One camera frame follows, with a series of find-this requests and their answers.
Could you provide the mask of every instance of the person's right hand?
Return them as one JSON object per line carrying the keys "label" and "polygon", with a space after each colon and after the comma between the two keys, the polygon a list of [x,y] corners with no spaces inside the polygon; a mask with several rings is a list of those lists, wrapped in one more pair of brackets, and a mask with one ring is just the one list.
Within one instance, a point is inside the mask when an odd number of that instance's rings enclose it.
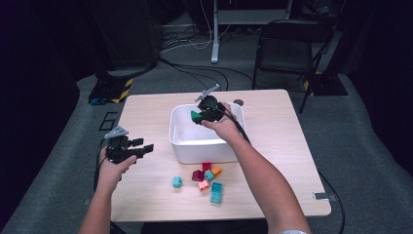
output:
{"label": "person's right hand", "polygon": [[[227,109],[225,112],[232,115],[234,119],[237,119],[237,117],[231,112],[231,106],[226,102],[222,102],[222,104]],[[224,115],[219,121],[209,122],[207,120],[203,120],[201,124],[208,129],[214,130],[219,137],[227,142],[230,139],[242,137],[240,131],[237,129],[237,126],[226,115]]]}

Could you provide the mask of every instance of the pink block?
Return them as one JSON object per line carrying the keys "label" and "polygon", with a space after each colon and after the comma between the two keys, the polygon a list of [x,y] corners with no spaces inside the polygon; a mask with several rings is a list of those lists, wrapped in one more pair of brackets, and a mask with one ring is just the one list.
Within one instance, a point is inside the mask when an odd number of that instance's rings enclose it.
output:
{"label": "pink block", "polygon": [[198,183],[198,186],[200,187],[200,190],[203,191],[204,189],[208,188],[207,181],[204,180],[204,181]]}

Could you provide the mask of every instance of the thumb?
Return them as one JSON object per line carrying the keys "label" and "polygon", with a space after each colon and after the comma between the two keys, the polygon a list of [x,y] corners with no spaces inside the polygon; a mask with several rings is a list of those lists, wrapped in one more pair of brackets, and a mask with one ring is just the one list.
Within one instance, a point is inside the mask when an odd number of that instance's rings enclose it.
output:
{"label": "thumb", "polygon": [[204,127],[206,127],[206,128],[208,128],[208,129],[212,129],[212,130],[213,130],[213,123],[212,123],[212,122],[209,122],[209,121],[207,121],[207,120],[203,120],[203,121],[201,122],[201,125],[204,126]]}

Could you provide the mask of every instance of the forearm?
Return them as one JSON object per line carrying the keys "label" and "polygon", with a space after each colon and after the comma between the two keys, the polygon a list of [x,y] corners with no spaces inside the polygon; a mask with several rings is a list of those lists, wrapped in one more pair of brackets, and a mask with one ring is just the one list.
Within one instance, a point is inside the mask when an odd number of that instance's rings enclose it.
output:
{"label": "forearm", "polygon": [[270,233],[286,229],[310,233],[295,194],[280,171],[243,138],[227,141],[234,149],[248,186],[267,219]]}
{"label": "forearm", "polygon": [[79,234],[110,233],[111,196],[110,192],[95,192]]}

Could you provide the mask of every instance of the person's left hand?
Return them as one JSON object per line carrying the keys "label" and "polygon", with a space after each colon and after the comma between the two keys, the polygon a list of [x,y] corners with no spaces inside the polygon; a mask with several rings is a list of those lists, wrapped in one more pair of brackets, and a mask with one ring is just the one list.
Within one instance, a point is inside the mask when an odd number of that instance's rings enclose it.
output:
{"label": "person's left hand", "polygon": [[112,194],[122,174],[136,161],[136,156],[133,155],[120,164],[113,164],[106,158],[106,147],[102,148],[99,155],[101,166],[96,191]]}

